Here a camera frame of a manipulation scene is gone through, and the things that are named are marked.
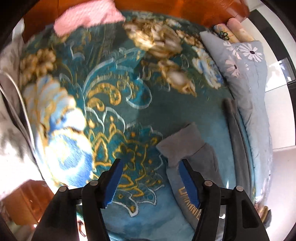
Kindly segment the pink floral pillow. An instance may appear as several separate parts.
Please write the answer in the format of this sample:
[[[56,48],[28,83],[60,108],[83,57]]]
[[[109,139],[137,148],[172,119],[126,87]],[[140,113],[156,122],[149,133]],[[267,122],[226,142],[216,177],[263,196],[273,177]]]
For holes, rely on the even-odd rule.
[[[239,43],[238,38],[225,24],[217,24],[213,27],[213,30],[224,41]]]
[[[255,41],[254,37],[249,34],[241,25],[240,21],[236,18],[230,18],[227,21],[226,26],[236,36],[240,42],[252,42]]]

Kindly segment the teal floral bed blanket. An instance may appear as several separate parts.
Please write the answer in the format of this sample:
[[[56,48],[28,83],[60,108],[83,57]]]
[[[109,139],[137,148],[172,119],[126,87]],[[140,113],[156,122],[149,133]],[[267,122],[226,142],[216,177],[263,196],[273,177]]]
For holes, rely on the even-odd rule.
[[[127,21],[164,27],[182,50],[170,56],[193,91],[169,84],[158,61],[129,38],[123,22],[78,28],[58,37],[52,26],[34,35],[21,57],[20,88],[34,136],[39,170],[56,192],[82,187],[125,162],[112,203],[102,211],[112,240],[190,240],[200,212],[187,198],[179,172],[158,144],[193,126],[172,145],[182,152],[199,140],[205,179],[221,187],[253,187],[252,159],[240,113],[242,159],[233,151],[225,78],[200,39],[205,27],[166,15],[125,11]]]

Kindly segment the grey sweatpants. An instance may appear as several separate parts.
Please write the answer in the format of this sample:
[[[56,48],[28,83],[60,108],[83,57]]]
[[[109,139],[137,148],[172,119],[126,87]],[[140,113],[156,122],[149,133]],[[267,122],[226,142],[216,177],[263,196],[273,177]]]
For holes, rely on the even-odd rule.
[[[227,130],[232,145],[236,184],[242,186],[250,195],[252,190],[250,153],[243,134],[237,103],[234,99],[226,98],[223,107],[226,111]],[[191,123],[162,140],[157,144],[157,149],[168,160],[166,174],[175,199],[186,220],[192,228],[196,228],[201,211],[189,200],[180,177],[179,162],[186,158],[193,170],[200,172],[204,179],[224,187],[214,148],[204,142],[196,124]]]

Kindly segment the white black wardrobe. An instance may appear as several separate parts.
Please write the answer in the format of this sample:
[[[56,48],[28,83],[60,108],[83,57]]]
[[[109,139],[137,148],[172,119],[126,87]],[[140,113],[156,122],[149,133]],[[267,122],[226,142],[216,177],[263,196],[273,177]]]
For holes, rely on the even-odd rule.
[[[247,1],[243,26],[262,42],[267,63],[265,104],[274,149],[295,145],[295,110],[289,84],[295,81],[295,39],[287,26],[262,1]]]

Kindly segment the light blue floral duvet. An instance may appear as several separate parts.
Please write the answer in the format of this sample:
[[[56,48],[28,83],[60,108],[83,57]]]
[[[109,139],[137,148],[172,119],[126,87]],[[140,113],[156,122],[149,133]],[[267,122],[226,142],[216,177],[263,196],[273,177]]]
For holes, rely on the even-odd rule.
[[[265,107],[267,63],[259,41],[229,43],[204,31],[200,37],[237,102],[252,154],[255,202],[269,192],[273,147]]]

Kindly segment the pink towel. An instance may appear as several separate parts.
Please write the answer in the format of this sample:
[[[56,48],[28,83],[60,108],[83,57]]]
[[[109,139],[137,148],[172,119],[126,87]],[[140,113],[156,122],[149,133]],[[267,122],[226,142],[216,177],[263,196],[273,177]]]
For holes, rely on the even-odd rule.
[[[62,37],[79,27],[90,28],[102,24],[125,21],[114,1],[88,1],[67,9],[55,20],[54,31]]]

